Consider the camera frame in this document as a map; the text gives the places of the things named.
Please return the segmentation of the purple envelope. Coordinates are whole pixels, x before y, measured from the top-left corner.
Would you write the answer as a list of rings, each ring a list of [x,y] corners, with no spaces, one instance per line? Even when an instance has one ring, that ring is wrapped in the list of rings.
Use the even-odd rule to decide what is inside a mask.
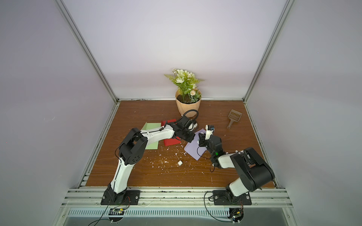
[[[195,137],[193,138],[191,143],[188,143],[184,150],[186,153],[188,153],[192,158],[194,158],[196,161],[198,161],[201,156],[204,154],[204,152],[207,150],[206,147],[200,147],[199,146],[199,134],[206,134],[206,131],[204,129],[201,129],[195,133]]]

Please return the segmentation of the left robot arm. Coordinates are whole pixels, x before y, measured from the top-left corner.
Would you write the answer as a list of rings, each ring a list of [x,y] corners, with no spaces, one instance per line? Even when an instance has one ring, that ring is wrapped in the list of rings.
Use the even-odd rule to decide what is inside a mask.
[[[135,164],[142,159],[147,145],[176,138],[190,143],[195,137],[197,128],[196,120],[183,115],[177,121],[166,122],[165,125],[155,129],[130,130],[118,147],[117,170],[103,194],[101,205],[121,204],[125,200],[129,177]]]

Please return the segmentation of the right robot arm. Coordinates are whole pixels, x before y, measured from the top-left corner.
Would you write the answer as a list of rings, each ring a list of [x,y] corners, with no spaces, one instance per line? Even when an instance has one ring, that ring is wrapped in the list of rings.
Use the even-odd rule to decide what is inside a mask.
[[[211,154],[209,160],[213,167],[236,170],[239,177],[225,188],[225,196],[230,202],[236,202],[240,196],[261,189],[275,179],[271,167],[252,147],[226,153],[220,137],[208,137],[204,133],[199,134],[199,147],[205,147]]]

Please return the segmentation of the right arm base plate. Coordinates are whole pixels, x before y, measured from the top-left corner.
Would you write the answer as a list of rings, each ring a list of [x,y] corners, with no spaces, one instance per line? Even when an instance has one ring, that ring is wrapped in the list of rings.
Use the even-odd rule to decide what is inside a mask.
[[[234,196],[230,191],[214,190],[208,199],[213,201],[214,205],[252,205],[249,192]]]

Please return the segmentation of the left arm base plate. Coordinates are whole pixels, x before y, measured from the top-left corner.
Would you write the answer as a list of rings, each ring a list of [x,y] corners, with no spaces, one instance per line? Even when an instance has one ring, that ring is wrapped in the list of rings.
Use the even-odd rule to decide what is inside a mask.
[[[138,205],[140,190],[125,190],[116,194],[107,189],[102,197],[101,205]]]

